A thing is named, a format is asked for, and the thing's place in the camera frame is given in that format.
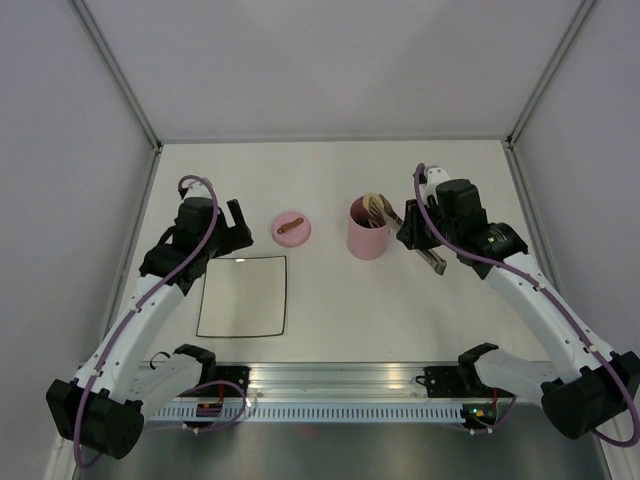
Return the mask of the steel food tongs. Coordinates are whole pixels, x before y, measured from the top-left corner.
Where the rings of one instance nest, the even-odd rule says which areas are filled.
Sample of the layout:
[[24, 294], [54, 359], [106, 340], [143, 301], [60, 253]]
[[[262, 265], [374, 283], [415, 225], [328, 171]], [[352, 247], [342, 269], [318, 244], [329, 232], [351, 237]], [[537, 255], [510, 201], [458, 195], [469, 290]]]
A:
[[[381, 194], [378, 194], [384, 203], [383, 216], [369, 215], [369, 225], [371, 227], [389, 226], [395, 233], [400, 231], [403, 224], [401, 217], [394, 211], [391, 203]], [[445, 273], [447, 262], [437, 253], [431, 250], [416, 250], [416, 253], [432, 268], [432, 270], [442, 276]]]

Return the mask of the round beige bun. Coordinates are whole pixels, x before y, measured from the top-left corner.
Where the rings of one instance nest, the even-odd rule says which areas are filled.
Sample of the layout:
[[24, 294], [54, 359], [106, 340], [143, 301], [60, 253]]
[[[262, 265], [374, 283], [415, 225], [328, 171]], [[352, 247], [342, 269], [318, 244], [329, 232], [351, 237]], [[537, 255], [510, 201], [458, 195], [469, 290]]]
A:
[[362, 205], [371, 216], [384, 215], [384, 203], [378, 194], [365, 194], [362, 197]]

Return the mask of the pink lid with brown strap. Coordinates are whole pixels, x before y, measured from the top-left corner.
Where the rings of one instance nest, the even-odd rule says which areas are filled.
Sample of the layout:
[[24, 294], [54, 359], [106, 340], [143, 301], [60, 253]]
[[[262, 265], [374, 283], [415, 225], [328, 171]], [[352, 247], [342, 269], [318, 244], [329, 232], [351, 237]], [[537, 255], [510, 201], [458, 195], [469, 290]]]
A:
[[311, 222], [297, 211], [279, 214], [271, 223], [271, 237], [280, 246], [296, 248], [306, 243], [312, 233]]

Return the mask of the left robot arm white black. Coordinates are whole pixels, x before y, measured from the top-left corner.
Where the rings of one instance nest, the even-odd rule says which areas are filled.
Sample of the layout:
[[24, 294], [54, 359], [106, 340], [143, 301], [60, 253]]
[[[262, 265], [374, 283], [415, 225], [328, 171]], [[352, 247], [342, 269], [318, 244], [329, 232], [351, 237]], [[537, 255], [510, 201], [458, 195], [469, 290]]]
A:
[[177, 347], [145, 376], [138, 369], [161, 328], [204, 275], [210, 260], [252, 245], [238, 200], [228, 213], [205, 196], [188, 196], [158, 243], [147, 252], [129, 303], [97, 350], [70, 381], [55, 380], [46, 402], [58, 434], [76, 448], [114, 459], [129, 454], [145, 423], [174, 398], [206, 396], [218, 384], [216, 356]]

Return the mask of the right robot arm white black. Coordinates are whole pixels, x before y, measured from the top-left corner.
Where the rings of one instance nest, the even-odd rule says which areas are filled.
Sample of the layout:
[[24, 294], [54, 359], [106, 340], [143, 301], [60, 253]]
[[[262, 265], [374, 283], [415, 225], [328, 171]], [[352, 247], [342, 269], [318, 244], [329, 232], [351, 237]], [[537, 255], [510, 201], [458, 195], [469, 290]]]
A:
[[628, 440], [602, 435], [628, 448], [639, 442], [639, 357], [618, 353], [571, 309], [506, 223], [489, 221], [477, 187], [439, 169], [419, 168], [414, 197], [405, 204], [397, 239], [409, 250], [445, 247], [497, 292], [524, 322], [550, 364], [536, 365], [492, 343], [458, 357], [456, 381], [469, 395], [495, 388], [540, 406], [565, 437], [578, 439], [628, 412]]

